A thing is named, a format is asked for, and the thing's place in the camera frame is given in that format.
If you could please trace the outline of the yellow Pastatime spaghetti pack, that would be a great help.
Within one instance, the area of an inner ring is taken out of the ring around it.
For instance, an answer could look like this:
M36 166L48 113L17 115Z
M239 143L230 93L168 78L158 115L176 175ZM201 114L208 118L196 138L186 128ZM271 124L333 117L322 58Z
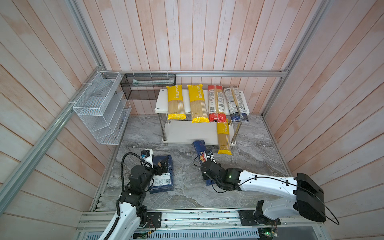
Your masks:
M168 120L185 120L183 91L181 85L167 87L168 94Z
M218 154L232 155L228 123L217 123L217 135L219 143Z

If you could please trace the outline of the blue Barilla spaghetti box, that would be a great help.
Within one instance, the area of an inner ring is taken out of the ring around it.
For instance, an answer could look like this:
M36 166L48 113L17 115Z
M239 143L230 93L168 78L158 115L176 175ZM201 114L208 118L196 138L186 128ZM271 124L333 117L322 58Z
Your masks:
M195 148L195 151L197 153L197 157L194 159L194 165L196 164L195 161L199 160L199 164L197 165L200 167L203 163L205 163L206 160L206 152L211 151L210 149L207 149L205 141L204 140L195 140L193 141L193 145Z

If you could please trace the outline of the red spaghetti pack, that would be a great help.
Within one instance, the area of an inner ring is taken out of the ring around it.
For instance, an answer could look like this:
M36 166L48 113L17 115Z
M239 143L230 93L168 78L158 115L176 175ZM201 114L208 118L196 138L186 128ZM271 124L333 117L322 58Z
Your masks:
M210 122L226 123L225 101L222 86L209 85L209 120Z

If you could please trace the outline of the blue white-label spaghetti pack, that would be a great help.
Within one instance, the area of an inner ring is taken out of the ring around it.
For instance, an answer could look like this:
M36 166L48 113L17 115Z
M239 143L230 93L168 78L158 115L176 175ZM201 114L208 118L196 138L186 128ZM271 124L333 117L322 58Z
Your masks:
M224 88L232 122L248 122L248 114L240 90L236 87Z

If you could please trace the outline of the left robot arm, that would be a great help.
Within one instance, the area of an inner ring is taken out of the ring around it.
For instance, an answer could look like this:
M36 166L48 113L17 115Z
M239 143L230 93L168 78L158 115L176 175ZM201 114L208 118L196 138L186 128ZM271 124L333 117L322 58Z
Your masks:
M127 156L137 157L141 163L131 169L129 182L125 184L124 162ZM157 165L150 163L151 159L151 156L139 156L134 153L123 156L120 169L122 191L116 200L117 211L99 237L100 240L129 240L138 228L150 225L147 220L148 209L143 205L143 201L153 186L154 176L168 172L169 157L166 156Z

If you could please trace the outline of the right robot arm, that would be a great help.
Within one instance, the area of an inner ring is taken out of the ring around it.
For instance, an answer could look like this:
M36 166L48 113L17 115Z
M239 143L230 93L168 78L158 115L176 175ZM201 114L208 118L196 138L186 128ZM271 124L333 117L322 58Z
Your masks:
M308 175L274 177L251 173L238 168L224 169L220 164L206 160L201 172L204 180L212 180L222 192L260 192L277 196L273 201L260 200L251 217L246 220L259 225L275 226L280 219L301 216L307 220L326 221L324 191Z

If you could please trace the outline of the dark blue pasta bag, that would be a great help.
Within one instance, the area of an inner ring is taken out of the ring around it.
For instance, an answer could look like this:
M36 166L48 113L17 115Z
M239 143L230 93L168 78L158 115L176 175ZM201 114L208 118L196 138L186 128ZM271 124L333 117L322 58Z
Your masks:
M162 174L161 176L154 175L154 177L153 177L154 184L152 185L152 187L150 189L151 194L169 192L169 191L173 191L175 189L175 186L174 186L174 165L173 165L172 156L171 155L154 156L153 157L153 164L154 164L154 166L158 166L159 163L162 160L164 160L165 158L168 158L168 171L167 171L167 173Z

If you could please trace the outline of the white two-tier shelf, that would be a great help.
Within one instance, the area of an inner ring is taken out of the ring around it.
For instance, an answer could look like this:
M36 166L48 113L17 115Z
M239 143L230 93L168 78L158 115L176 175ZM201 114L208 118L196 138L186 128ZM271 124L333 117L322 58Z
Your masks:
M183 90L184 109L187 117L191 116L189 91ZM226 115L230 124L231 146L236 145L236 139L242 123L230 121L230 111L224 96ZM157 98L155 113L158 114L165 144L192 144L195 140L204 140L207 145L218 146L217 123L192 123L190 119L177 121L168 120L168 91L161 89Z

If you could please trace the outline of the black mesh basket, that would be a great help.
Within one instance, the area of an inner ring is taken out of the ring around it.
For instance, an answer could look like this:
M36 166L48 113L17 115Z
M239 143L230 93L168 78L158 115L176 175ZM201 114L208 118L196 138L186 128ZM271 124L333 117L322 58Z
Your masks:
M124 74L120 83L129 101L157 100L160 90L177 84L174 74Z

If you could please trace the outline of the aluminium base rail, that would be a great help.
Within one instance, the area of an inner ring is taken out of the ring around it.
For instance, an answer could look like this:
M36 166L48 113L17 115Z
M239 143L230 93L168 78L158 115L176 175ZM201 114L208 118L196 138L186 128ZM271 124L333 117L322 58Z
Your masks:
M150 225L138 228L131 239L151 240L329 240L324 224L299 216L280 219L275 226L246 220L251 209L191 209L148 211ZM84 212L75 230L75 240L100 240L115 212Z

